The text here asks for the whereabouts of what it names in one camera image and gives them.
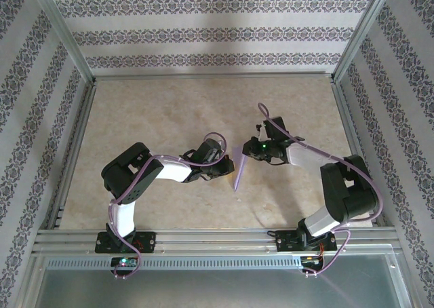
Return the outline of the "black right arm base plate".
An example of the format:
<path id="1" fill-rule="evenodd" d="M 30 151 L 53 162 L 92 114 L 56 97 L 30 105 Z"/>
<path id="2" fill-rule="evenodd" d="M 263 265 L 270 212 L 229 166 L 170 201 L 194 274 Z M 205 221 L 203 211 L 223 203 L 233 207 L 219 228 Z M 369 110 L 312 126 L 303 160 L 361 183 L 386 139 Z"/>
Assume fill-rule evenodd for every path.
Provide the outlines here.
<path id="1" fill-rule="evenodd" d="M 337 250 L 334 234 L 331 232 L 313 237 L 308 233 L 295 230 L 279 230 L 275 232 L 275 242 L 278 252 L 301 252 Z"/>

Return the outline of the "grey metal panel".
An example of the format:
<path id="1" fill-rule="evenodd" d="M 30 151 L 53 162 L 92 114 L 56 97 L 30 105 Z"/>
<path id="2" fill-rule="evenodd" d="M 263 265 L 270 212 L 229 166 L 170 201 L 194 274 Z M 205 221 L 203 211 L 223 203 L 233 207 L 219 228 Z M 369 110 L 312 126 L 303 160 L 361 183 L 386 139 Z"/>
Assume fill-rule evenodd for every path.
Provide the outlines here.
<path id="1" fill-rule="evenodd" d="M 24 308 L 420 308 L 390 254 L 343 255 L 324 274 L 294 269 L 144 270 L 116 280 L 49 260 Z"/>

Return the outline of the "aluminium mounting rail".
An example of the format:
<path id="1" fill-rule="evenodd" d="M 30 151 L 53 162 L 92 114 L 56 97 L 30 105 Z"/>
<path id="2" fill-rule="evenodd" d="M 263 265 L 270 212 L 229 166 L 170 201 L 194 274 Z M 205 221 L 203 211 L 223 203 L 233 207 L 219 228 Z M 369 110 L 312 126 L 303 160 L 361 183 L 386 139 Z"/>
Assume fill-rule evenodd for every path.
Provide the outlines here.
<path id="1" fill-rule="evenodd" d="M 94 255 L 98 230 L 38 231 L 31 254 Z M 355 227 L 345 253 L 400 251 L 397 232 L 392 227 Z M 161 256 L 263 256 L 277 253 L 273 237 L 265 229 L 172 229 L 157 230 L 154 255 Z"/>

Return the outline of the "aluminium frame post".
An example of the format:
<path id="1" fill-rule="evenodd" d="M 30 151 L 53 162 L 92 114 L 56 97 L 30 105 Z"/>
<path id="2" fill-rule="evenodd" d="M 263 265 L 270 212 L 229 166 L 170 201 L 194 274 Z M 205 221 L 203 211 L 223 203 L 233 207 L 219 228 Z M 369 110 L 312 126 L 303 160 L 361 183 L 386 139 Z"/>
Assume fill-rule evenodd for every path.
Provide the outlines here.
<path id="1" fill-rule="evenodd" d="M 79 69 L 79 72 L 83 78 L 87 82 L 94 83 L 96 78 L 92 73 L 88 63 L 86 62 L 84 55 L 81 53 L 81 50 L 79 49 L 71 30 L 60 13 L 56 2 L 54 0 L 37 1 L 51 22 L 57 36 L 64 44 L 68 54 L 71 56 L 75 66 Z"/>
<path id="2" fill-rule="evenodd" d="M 355 57 L 362 41 L 366 38 L 371 29 L 379 11 L 383 7 L 386 0 L 370 0 L 365 12 L 361 16 L 354 33 L 352 34 L 349 43 L 344 49 L 342 56 L 331 74 L 332 82 L 338 83 L 345 72 L 347 71 L 351 61 Z"/>

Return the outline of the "circuit board with green light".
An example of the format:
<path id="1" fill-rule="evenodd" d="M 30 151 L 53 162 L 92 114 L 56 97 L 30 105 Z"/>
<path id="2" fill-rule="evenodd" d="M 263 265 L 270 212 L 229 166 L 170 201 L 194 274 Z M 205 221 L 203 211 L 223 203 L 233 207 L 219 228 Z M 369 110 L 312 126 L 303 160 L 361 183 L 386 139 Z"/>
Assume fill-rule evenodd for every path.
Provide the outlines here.
<path id="1" fill-rule="evenodd" d="M 137 258 L 132 257 L 115 257 L 111 259 L 111 267 L 133 268 L 136 267 Z"/>

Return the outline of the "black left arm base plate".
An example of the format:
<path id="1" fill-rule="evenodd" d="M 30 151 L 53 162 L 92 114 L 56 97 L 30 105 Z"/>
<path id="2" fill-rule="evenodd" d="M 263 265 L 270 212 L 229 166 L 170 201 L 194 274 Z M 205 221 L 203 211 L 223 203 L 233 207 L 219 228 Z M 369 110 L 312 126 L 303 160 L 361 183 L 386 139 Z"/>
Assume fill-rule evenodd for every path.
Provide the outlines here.
<path id="1" fill-rule="evenodd" d="M 133 231 L 125 237 L 125 241 L 135 247 L 140 253 L 154 253 L 156 233 L 149 231 Z M 121 254 L 134 253 L 112 231 L 99 232 L 96 238 L 95 253 Z"/>

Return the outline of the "aluminium table edge rail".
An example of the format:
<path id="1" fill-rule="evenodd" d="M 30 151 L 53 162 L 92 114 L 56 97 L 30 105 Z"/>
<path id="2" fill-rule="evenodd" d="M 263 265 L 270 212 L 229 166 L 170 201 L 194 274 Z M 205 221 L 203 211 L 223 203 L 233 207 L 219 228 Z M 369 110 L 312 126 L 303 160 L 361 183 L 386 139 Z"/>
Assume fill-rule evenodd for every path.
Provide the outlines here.
<path id="1" fill-rule="evenodd" d="M 58 218 L 58 214 L 64 208 L 71 187 L 75 166 L 77 164 L 81 143 L 85 133 L 85 127 L 89 119 L 90 110 L 96 93 L 96 87 L 97 82 L 94 81 L 87 85 L 83 91 L 83 96 L 79 103 L 75 121 L 64 153 L 59 179 L 52 194 L 52 198 L 50 199 L 50 204 L 47 208 L 40 229 L 55 229 L 58 227 L 58 220 L 62 219 Z"/>
<path id="2" fill-rule="evenodd" d="M 333 79 L 330 80 L 330 84 L 338 107 L 340 118 L 342 120 L 342 125 L 344 128 L 345 135 L 347 137 L 350 151 L 353 155 L 357 154 L 362 157 L 368 169 L 368 174 L 370 175 L 372 180 L 374 180 L 372 173 L 369 170 L 368 161 L 366 160 L 363 149 L 360 146 L 357 130 L 354 126 L 354 121 L 351 116 L 350 110 L 348 108 L 347 102 L 344 98 L 344 94 L 342 93 L 340 86 L 334 83 Z M 388 226 L 388 222 L 384 219 L 384 216 L 382 214 L 382 204 L 383 204 L 382 201 L 383 201 L 383 196 L 380 196 L 381 207 L 376 208 L 375 211 L 370 214 L 370 220 L 372 221 L 372 224 L 377 227 Z"/>
<path id="3" fill-rule="evenodd" d="M 331 73 L 212 73 L 212 74 L 162 74 L 162 75 L 107 75 L 95 76 L 95 81 L 135 81 L 135 80 L 177 80 L 177 79 L 249 79 L 249 78 L 326 78 L 332 79 Z"/>

